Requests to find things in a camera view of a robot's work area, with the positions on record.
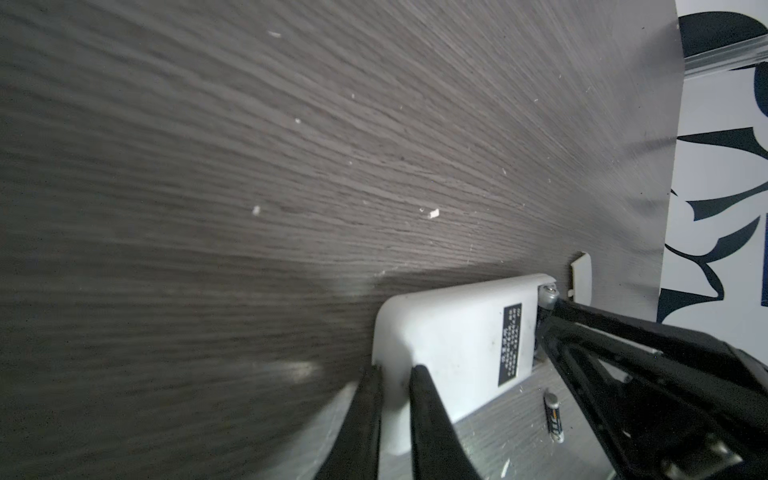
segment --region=gray laminate surface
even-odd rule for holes
[[[2,2],[0,476],[311,478],[399,293],[585,250],[593,304],[653,319],[676,27],[672,0]],[[525,388],[458,424],[483,476],[603,478],[551,367]]]

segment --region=aa battery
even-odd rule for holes
[[[560,402],[558,396],[554,393],[546,392],[544,394],[544,409],[547,414],[547,428],[549,429],[549,435],[557,443],[562,443],[565,440],[563,434],[563,424],[560,419]]]

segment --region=wood grain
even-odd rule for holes
[[[653,319],[683,61],[637,3],[1,3],[0,476],[311,478],[399,293],[585,250]],[[521,398],[459,424],[484,475],[607,473]]]

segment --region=white debris particle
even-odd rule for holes
[[[509,468],[509,458],[507,458],[507,461],[504,462],[504,467],[502,468],[502,478],[507,476],[507,469]]]

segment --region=black plastic part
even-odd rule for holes
[[[768,374],[757,360],[705,333],[565,300],[538,337],[620,478],[666,480],[663,461],[705,435],[743,458],[716,478],[766,478]]]
[[[413,367],[410,391],[414,480],[480,480],[458,441],[427,367]]]
[[[382,417],[382,372],[366,368],[349,404],[344,423],[315,480],[376,480]]]

